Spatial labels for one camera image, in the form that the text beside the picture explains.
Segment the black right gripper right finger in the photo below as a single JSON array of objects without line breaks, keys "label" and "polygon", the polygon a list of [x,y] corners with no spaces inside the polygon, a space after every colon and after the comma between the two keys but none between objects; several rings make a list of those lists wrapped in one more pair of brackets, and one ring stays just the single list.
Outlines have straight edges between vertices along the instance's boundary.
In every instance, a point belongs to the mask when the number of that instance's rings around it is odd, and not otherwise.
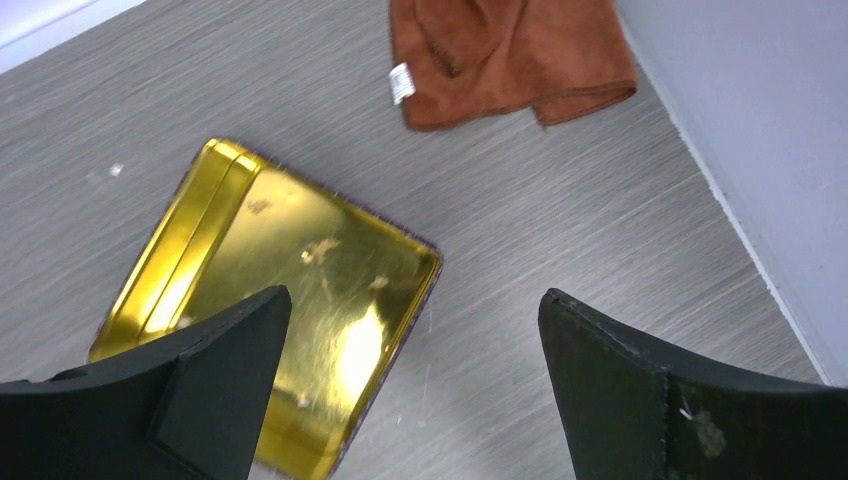
[{"label": "black right gripper right finger", "polygon": [[538,327],[579,479],[843,479],[847,392],[731,366],[557,289]]}]

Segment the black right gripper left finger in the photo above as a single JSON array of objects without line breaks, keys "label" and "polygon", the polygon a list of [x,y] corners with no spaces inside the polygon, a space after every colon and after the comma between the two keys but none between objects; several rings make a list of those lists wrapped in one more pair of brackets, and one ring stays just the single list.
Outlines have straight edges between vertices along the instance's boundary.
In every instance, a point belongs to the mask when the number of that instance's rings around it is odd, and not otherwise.
[{"label": "black right gripper left finger", "polygon": [[1,387],[5,479],[244,479],[291,314],[282,285],[42,382]]}]

